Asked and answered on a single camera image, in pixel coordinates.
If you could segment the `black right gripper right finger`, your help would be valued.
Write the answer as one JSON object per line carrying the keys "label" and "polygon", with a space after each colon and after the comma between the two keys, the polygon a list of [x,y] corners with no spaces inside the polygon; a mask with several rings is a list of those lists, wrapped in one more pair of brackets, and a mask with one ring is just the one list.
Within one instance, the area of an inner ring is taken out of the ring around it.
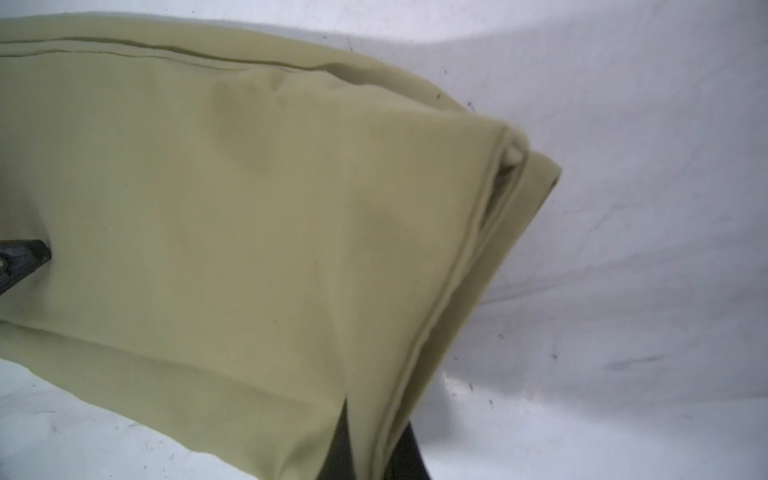
{"label": "black right gripper right finger", "polygon": [[430,480],[417,439],[409,423],[388,461],[384,480]]}

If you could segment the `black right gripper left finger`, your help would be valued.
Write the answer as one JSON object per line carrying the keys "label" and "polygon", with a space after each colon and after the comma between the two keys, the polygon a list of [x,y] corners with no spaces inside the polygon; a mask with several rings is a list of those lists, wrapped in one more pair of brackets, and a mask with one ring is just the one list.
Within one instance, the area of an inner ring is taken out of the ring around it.
{"label": "black right gripper left finger", "polygon": [[348,424],[348,407],[344,402],[326,458],[317,480],[356,480]]}

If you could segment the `olive green skirt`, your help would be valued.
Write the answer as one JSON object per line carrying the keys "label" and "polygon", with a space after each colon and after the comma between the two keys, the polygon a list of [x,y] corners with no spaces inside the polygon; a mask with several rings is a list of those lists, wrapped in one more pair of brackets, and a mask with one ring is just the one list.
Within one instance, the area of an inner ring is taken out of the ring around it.
{"label": "olive green skirt", "polygon": [[344,402],[383,479],[561,170],[378,60],[125,16],[1,23],[1,235],[51,250],[1,356],[260,479],[316,479]]}

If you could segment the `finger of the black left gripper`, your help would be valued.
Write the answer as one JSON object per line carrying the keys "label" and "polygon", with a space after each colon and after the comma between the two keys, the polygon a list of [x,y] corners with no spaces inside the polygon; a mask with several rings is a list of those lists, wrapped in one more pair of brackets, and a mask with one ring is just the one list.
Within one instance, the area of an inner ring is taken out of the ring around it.
{"label": "finger of the black left gripper", "polygon": [[51,258],[52,252],[42,240],[2,240],[0,294],[33,274]]}

